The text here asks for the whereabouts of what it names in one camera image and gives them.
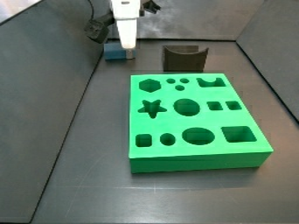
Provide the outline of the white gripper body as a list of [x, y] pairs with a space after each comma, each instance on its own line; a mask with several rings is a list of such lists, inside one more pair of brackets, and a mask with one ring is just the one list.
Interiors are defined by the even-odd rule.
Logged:
[[137, 20], [141, 0], [110, 0], [120, 43], [124, 49], [137, 47]]

